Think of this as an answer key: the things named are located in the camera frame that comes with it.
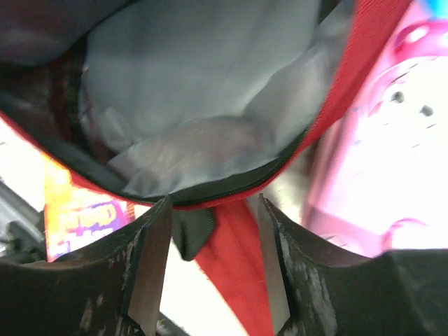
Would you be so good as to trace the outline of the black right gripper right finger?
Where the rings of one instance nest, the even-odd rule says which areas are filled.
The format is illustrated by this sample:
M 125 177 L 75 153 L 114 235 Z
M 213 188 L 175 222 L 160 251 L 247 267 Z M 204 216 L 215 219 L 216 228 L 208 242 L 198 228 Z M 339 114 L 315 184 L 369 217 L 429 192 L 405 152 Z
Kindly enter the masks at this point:
M 276 335 L 446 335 L 447 252 L 366 258 L 258 198 L 258 227 Z

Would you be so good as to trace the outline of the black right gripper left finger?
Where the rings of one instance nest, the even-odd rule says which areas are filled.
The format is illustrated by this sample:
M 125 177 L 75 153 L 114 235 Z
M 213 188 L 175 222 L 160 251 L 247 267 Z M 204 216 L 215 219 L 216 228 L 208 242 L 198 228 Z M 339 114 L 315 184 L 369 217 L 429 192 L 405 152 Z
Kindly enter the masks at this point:
M 1 259 L 2 335 L 154 335 L 172 230 L 168 198 L 53 262 Z

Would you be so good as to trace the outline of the orange purple Roald Dahl book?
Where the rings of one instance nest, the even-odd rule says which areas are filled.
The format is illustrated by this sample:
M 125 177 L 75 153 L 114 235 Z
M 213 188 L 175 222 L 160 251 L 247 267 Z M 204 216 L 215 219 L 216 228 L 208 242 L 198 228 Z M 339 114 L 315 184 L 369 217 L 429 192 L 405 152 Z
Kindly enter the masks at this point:
M 43 155 L 45 243 L 52 262 L 119 230 L 149 208 L 80 187 L 71 172 Z

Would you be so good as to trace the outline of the red student backpack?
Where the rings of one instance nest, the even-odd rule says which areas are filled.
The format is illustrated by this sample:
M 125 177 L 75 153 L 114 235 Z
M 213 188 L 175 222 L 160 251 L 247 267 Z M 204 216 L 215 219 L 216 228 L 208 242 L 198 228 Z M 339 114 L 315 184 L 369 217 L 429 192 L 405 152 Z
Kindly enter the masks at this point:
M 244 198 L 351 105 L 408 1 L 2 1 L 1 113 L 113 195 L 171 195 L 250 335 L 272 322 Z

